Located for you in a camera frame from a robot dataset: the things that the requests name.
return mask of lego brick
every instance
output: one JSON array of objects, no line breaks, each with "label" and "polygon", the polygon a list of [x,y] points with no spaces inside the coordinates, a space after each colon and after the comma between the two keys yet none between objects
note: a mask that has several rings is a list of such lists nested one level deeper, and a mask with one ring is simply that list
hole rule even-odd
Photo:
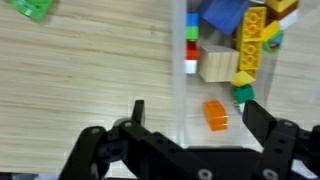
[{"label": "lego brick", "polygon": [[222,130],[227,130],[228,125],[227,124],[222,124],[222,125],[209,125],[211,131],[222,131]]},{"label": "lego brick", "polygon": [[269,40],[263,42],[263,50],[267,51],[270,54],[277,54],[282,46],[284,32],[279,31]]},{"label": "lego brick", "polygon": [[241,87],[254,81],[256,81],[256,79],[254,79],[248,73],[246,73],[245,71],[240,71],[235,75],[234,80],[231,82],[231,84],[236,87]]},{"label": "lego brick", "polygon": [[186,60],[198,59],[197,43],[194,41],[187,41],[186,46]]},{"label": "lego brick", "polygon": [[274,9],[267,7],[267,16],[273,20],[281,20],[284,17],[288,16],[294,10],[298,9],[298,1],[290,5],[288,8],[283,10],[282,12],[277,12]]},{"label": "lego brick", "polygon": [[282,12],[297,0],[267,0],[266,5],[277,12]]},{"label": "lego brick", "polygon": [[239,111],[240,111],[240,113],[243,113],[243,112],[244,112],[245,106],[246,106],[246,103],[241,103],[241,104],[239,104]]},{"label": "lego brick", "polygon": [[197,60],[185,60],[184,68],[186,74],[195,74],[197,72]]},{"label": "lego brick", "polygon": [[274,36],[279,31],[281,31],[281,27],[278,21],[272,21],[271,24],[269,24],[263,29],[262,40],[263,41],[269,40],[272,36]]},{"label": "lego brick", "polygon": [[290,27],[292,24],[294,24],[298,20],[298,13],[299,13],[299,10],[296,9],[295,11],[290,13],[288,16],[286,16],[285,18],[281,19],[279,21],[281,29],[285,30],[288,27]]},{"label": "lego brick", "polygon": [[248,73],[251,77],[254,79],[257,79],[257,70],[251,69],[251,70],[244,70],[246,73]]},{"label": "lego brick", "polygon": [[198,13],[187,13],[186,20],[187,20],[186,22],[187,27],[199,26]]},{"label": "lego brick", "polygon": [[240,70],[260,68],[262,41],[242,41],[240,46]]},{"label": "lego brick", "polygon": [[258,4],[265,4],[266,3],[266,0],[250,0],[251,2],[254,2],[254,3],[258,3]]},{"label": "lego brick", "polygon": [[199,27],[186,27],[186,39],[189,41],[196,41],[199,38]]},{"label": "lego brick", "polygon": [[25,16],[33,19],[42,19],[47,14],[52,0],[11,0],[11,4]]},{"label": "lego brick", "polygon": [[244,15],[237,30],[238,42],[260,41],[266,21],[265,7],[251,7]]},{"label": "lego brick", "polygon": [[234,87],[232,90],[233,98],[238,104],[245,103],[247,100],[254,99],[254,91],[250,84],[242,87]]},{"label": "lego brick", "polygon": [[219,101],[209,101],[204,103],[205,114],[211,118],[227,117],[226,110]]},{"label": "lego brick", "polygon": [[204,103],[204,113],[210,127],[224,125],[228,122],[226,111],[219,101]]}]

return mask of yellow triangular block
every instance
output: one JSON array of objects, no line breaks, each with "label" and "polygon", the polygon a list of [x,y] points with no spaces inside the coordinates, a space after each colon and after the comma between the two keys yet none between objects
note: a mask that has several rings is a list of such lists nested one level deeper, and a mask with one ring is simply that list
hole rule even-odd
[{"label": "yellow triangular block", "polygon": [[273,21],[271,24],[269,24],[267,27],[265,27],[262,31],[262,40],[267,41],[269,40],[273,35],[277,34],[281,30],[281,27],[279,25],[278,21]]},{"label": "yellow triangular block", "polygon": [[252,76],[250,76],[247,72],[240,71],[236,74],[236,76],[234,77],[234,80],[231,82],[231,84],[233,84],[236,87],[241,87],[246,84],[250,84],[254,81],[256,81],[256,79],[253,78]]}]

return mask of screw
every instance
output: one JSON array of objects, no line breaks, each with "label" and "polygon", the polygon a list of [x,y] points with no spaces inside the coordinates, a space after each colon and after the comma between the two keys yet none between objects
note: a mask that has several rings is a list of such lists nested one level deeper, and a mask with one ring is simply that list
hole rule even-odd
[{"label": "screw", "polygon": [[262,172],[263,176],[266,178],[266,180],[278,180],[279,175],[272,169],[265,169]]},{"label": "screw", "polygon": [[130,127],[130,126],[132,126],[132,123],[131,123],[131,122],[126,122],[126,123],[124,124],[124,126],[125,126],[125,127]]},{"label": "screw", "polygon": [[212,173],[208,169],[200,169],[198,172],[198,176],[200,180],[211,180],[212,179]]},{"label": "screw", "polygon": [[94,128],[94,129],[92,129],[92,131],[91,131],[92,134],[97,134],[98,132],[100,132],[100,129],[99,129],[99,128]]},{"label": "screw", "polygon": [[288,122],[288,121],[284,122],[284,125],[289,126],[289,127],[293,126],[293,124],[291,122]]}]

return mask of blue lego brick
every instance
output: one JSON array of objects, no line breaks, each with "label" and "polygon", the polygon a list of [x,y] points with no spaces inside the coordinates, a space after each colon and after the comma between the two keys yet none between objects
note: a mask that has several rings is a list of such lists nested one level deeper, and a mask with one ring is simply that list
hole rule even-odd
[{"label": "blue lego brick", "polygon": [[187,27],[199,26],[199,15],[198,13],[187,13]]}]

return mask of green lego brick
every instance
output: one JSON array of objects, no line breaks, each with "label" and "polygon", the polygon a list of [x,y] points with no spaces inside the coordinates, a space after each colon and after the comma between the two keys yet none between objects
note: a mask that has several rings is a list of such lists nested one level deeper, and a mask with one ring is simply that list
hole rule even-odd
[{"label": "green lego brick", "polygon": [[32,19],[42,19],[47,14],[52,0],[11,0],[12,6]]},{"label": "green lego brick", "polygon": [[186,39],[189,41],[195,41],[199,38],[199,27],[187,27],[186,29]]},{"label": "green lego brick", "polygon": [[270,54],[277,54],[281,48],[284,33],[283,31],[277,32],[269,40],[263,43],[263,50]]},{"label": "green lego brick", "polygon": [[234,87],[232,90],[232,94],[238,104],[242,104],[247,100],[254,99],[253,88],[250,84],[247,84],[242,87]]}]

